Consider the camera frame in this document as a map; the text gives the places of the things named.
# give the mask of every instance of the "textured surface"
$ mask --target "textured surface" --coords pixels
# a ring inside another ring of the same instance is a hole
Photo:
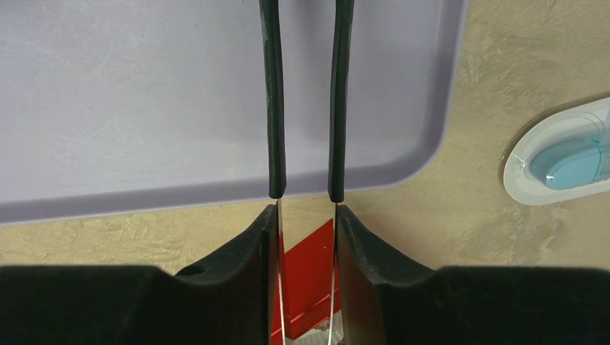
[[[499,179],[503,154],[529,121],[608,91],[609,16],[606,0],[472,0],[440,153],[417,178],[348,193],[345,203],[377,235],[431,267],[610,268],[610,194],[527,207]],[[245,229],[266,204],[8,226],[0,231],[0,262],[134,262],[175,272]],[[284,200],[287,247],[332,214],[325,195]]]

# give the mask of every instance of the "tweezers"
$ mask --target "tweezers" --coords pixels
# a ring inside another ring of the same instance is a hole
[[[335,238],[337,237],[337,210],[345,194],[345,143],[347,121],[347,75],[350,65],[350,40],[354,12],[354,0],[336,0],[334,42],[330,89],[330,143],[328,167],[328,196],[335,204]],[[284,97],[281,32],[278,0],[260,0],[260,19],[263,25],[263,55],[265,60],[265,85],[267,93],[267,141],[269,155],[269,196],[278,206],[279,250],[283,251],[283,229],[281,198],[286,190],[286,136],[284,132]],[[334,262],[337,246],[335,241],[331,286],[331,308],[329,334],[332,334],[334,310]],[[285,300],[282,293],[281,269],[280,311],[282,337],[285,337]]]

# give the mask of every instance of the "black rubber grip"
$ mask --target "black rubber grip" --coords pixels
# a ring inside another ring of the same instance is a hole
[[[269,196],[279,199],[286,190],[286,139],[278,0],[260,0],[260,21],[263,25],[263,54],[267,89]]]
[[[345,194],[345,132],[347,121],[347,75],[350,67],[350,40],[354,18],[354,0],[336,0],[332,75],[330,81],[330,153],[328,196],[343,202]]]

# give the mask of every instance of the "beige countertop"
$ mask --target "beige countertop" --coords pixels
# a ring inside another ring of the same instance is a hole
[[[610,90],[609,17],[607,0],[472,0],[438,156],[416,178],[348,193],[345,203],[431,267],[610,268],[610,193],[529,207],[510,199],[499,178],[501,158],[528,122]],[[0,263],[138,263],[175,272],[240,233],[267,203],[6,226]],[[287,247],[332,212],[325,195],[286,199]]]

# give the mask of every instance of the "red object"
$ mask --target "red object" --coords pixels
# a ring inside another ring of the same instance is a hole
[[[330,280],[334,248],[332,219],[284,254],[280,267],[284,297],[286,337],[297,339],[321,322],[330,312]],[[335,271],[334,311],[341,310],[339,275]],[[282,344],[280,323],[279,283],[276,280],[276,300],[271,328],[271,344]]]

